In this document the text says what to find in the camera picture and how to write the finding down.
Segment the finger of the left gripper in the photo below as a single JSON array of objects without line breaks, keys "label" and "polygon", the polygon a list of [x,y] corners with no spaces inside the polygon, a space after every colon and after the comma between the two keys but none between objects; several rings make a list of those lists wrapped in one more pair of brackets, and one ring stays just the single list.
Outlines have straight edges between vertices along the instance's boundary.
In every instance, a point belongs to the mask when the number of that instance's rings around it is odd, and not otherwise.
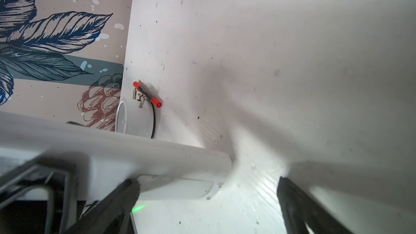
[{"label": "finger of the left gripper", "polygon": [[1,209],[16,201],[45,201],[44,232],[62,234],[77,221],[76,166],[36,157],[1,176]]}]

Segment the white remote control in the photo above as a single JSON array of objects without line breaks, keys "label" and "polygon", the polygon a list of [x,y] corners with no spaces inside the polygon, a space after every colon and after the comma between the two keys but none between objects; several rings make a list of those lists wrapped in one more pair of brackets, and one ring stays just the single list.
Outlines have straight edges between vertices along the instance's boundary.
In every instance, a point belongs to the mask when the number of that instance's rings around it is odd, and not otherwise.
[{"label": "white remote control", "polygon": [[142,200],[211,199],[225,183],[228,154],[2,112],[1,160],[55,159],[75,166],[80,200],[101,200],[126,179]]}]

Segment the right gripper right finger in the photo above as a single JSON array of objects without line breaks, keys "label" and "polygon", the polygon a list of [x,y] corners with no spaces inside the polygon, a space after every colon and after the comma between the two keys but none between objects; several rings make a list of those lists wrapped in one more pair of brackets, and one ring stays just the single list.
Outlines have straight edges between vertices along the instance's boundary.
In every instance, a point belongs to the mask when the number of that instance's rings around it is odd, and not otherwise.
[{"label": "right gripper right finger", "polygon": [[277,186],[284,224],[289,234],[350,234],[320,204],[287,177],[281,177]]}]

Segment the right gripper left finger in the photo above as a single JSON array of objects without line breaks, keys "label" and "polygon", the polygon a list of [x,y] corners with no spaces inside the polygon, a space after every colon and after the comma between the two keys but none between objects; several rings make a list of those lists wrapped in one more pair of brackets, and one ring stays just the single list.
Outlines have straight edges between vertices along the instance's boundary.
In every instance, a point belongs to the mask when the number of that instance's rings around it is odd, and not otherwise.
[{"label": "right gripper left finger", "polygon": [[65,233],[132,234],[131,213],[139,196],[140,183],[127,179]]}]

